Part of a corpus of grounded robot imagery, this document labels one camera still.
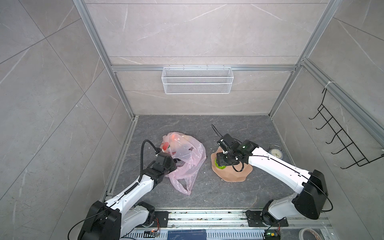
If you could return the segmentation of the pink plastic bag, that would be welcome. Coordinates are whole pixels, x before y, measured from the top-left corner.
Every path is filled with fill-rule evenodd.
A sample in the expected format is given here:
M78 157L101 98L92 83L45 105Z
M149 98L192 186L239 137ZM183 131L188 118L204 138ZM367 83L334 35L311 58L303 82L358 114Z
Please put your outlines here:
M171 132L163 136L163 142L169 142L170 147L163 151L177 159L177 169L168 175L174 188L189 196L207 155L204 145L192 136Z

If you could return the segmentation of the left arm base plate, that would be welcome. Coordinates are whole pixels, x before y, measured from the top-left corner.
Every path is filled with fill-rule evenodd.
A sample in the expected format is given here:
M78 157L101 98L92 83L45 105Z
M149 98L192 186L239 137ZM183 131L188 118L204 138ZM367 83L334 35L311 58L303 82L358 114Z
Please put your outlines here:
M170 212L167 211L155 211L149 213L144 221L141 221L141 225L136 225L136 228L166 228L168 226Z

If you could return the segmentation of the green fake fruit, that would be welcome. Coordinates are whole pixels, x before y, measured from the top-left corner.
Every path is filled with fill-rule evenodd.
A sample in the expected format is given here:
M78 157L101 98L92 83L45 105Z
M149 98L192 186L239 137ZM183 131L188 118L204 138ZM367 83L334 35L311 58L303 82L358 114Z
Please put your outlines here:
M223 165L219 164L219 161L218 161L217 158L215 159L214 163L215 163L216 168L218 168L218 169L223 170L223 169L226 168L226 166L223 166Z

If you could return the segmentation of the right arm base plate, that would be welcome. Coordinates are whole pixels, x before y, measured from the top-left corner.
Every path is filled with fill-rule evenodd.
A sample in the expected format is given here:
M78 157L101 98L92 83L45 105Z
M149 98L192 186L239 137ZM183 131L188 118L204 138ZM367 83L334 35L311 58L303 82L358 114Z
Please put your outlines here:
M269 213L262 211L251 211L245 212L249 227L288 227L288 221L286 218L277 220L272 217Z

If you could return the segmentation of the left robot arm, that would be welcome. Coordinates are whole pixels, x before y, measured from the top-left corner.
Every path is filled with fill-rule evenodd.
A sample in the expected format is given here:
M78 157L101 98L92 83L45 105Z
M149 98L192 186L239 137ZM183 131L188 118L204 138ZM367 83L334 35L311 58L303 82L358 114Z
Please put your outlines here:
M152 191L164 177L177 169L179 159L161 152L144 169L138 179L106 202L96 201L90 207L78 235L79 240L119 240L139 225L150 226L155 207L139 200Z

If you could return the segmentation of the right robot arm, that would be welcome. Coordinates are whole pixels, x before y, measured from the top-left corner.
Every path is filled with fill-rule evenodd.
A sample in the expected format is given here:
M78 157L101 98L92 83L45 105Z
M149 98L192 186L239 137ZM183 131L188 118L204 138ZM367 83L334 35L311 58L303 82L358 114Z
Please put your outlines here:
M320 171L309 172L292 166L265 151L249 140L239 142L229 134L221 136L218 145L222 149L217 153L218 167L245 165L257 167L290 187L294 193L280 200L270 200L260 212L259 218L266 226L274 226L287 217L301 215L317 220L325 202L328 201L328 190L325 176Z

